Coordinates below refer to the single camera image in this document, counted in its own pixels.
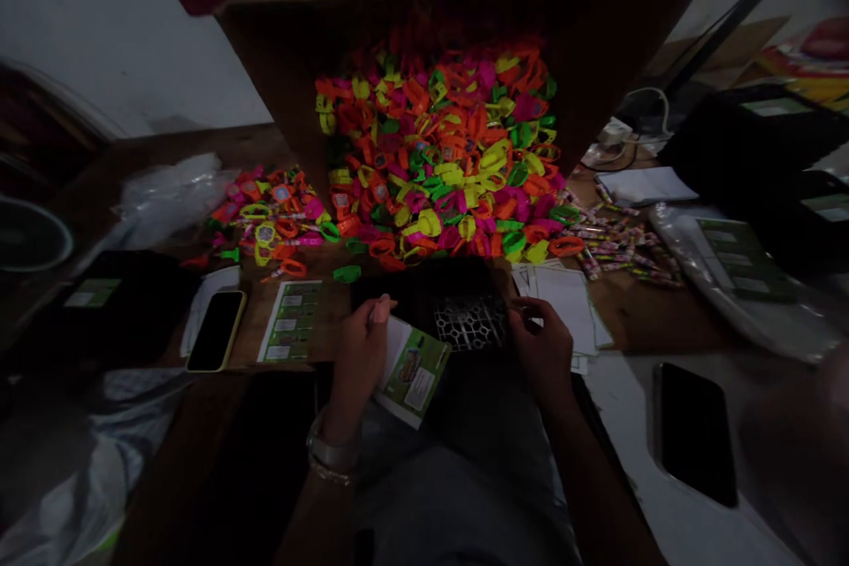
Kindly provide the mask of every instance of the power strip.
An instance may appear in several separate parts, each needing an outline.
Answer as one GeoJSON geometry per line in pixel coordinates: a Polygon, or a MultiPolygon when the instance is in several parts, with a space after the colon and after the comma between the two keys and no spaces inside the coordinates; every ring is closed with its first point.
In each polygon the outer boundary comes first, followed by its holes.
{"type": "Polygon", "coordinates": [[[602,148],[609,148],[623,143],[631,133],[633,133],[633,128],[622,120],[610,118],[610,121],[604,126],[604,130],[599,133],[596,139],[602,148]]]}

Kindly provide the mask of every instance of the fan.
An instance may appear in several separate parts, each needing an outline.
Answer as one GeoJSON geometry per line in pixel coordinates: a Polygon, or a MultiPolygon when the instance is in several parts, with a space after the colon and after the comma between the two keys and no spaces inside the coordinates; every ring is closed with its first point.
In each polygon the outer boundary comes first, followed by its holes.
{"type": "Polygon", "coordinates": [[[71,232],[51,212],[0,196],[0,270],[47,270],[62,263],[72,249],[71,232]]]}

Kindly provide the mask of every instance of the open cardboard box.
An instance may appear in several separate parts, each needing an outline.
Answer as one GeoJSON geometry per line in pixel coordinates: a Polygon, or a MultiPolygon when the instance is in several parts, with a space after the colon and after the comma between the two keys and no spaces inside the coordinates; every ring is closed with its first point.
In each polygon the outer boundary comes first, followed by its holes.
{"type": "Polygon", "coordinates": [[[523,30],[547,41],[559,88],[561,171],[569,174],[690,0],[230,0],[218,20],[310,184],[328,210],[326,138],[315,79],[342,70],[370,36],[388,34],[412,3],[449,5],[475,38],[523,30]]]}

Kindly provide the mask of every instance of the finger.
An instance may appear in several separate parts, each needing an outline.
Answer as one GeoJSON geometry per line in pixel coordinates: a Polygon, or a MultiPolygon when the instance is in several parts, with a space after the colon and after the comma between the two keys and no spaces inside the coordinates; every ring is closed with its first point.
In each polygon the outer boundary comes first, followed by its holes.
{"type": "Polygon", "coordinates": [[[548,301],[531,298],[530,296],[520,296],[515,299],[515,302],[522,305],[530,316],[542,318],[546,323],[548,321],[562,323],[560,317],[557,316],[557,312],[548,301]]]}
{"type": "Polygon", "coordinates": [[[368,348],[369,356],[379,356],[381,360],[386,360],[386,330],[386,321],[382,323],[375,321],[371,324],[369,335],[365,340],[365,346],[368,348]]]}
{"type": "Polygon", "coordinates": [[[357,324],[366,325],[369,321],[369,315],[371,314],[371,311],[377,304],[378,299],[369,299],[368,301],[365,301],[351,314],[351,320],[357,324]]]}
{"type": "Polygon", "coordinates": [[[392,309],[392,300],[389,294],[383,294],[374,305],[374,313],[371,315],[371,321],[374,324],[385,323],[389,320],[389,311],[392,309]]]}
{"type": "Polygon", "coordinates": [[[508,310],[507,319],[510,322],[510,327],[513,330],[513,338],[516,339],[518,345],[525,344],[529,339],[533,338],[528,328],[524,326],[522,315],[516,310],[508,310]]]}

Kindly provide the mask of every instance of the smartphone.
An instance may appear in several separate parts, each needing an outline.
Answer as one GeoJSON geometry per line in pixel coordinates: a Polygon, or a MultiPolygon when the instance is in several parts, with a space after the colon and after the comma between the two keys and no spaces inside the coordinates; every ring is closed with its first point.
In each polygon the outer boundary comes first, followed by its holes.
{"type": "Polygon", "coordinates": [[[245,310],[244,292],[216,292],[210,299],[195,346],[186,362],[187,371],[221,371],[230,358],[230,350],[245,310]]]}
{"type": "Polygon", "coordinates": [[[654,454],[672,477],[737,506],[725,394],[712,380],[674,364],[654,368],[654,454]]]}

